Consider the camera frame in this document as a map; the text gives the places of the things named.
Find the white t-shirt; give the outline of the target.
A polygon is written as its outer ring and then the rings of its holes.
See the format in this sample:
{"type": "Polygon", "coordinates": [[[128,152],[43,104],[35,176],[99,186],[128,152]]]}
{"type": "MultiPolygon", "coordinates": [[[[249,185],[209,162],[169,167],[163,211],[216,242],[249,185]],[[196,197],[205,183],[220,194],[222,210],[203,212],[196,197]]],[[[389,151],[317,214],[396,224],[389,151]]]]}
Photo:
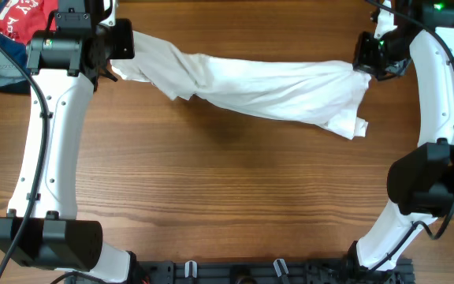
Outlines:
{"type": "Polygon", "coordinates": [[[153,84],[171,100],[197,96],[226,110],[316,125],[346,139],[364,137],[358,109],[370,75],[343,61],[257,62],[187,54],[134,32],[135,56],[113,60],[123,80],[153,84]]]}

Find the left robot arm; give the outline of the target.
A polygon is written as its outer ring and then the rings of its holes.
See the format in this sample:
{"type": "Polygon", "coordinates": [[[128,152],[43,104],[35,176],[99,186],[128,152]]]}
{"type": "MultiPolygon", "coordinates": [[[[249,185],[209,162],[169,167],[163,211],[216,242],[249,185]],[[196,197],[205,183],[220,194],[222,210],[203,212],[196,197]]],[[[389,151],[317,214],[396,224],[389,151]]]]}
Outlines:
{"type": "Polygon", "coordinates": [[[134,57],[132,26],[114,1],[61,1],[27,45],[20,72],[31,113],[19,181],[0,217],[0,279],[9,262],[85,282],[132,283],[131,252],[77,217],[76,165],[88,104],[112,59],[134,57]]]}

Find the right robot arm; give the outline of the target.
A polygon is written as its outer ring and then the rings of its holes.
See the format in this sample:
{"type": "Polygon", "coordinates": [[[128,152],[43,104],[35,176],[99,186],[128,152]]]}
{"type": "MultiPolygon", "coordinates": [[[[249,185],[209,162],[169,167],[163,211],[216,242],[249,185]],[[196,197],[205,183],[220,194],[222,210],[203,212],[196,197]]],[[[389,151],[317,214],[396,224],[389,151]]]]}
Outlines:
{"type": "Polygon", "coordinates": [[[376,80],[414,66],[419,90],[417,148],[387,176],[388,203],[344,257],[344,281],[385,281],[421,233],[438,240],[454,216],[454,2],[376,1],[375,31],[363,32],[353,67],[376,80]]]}

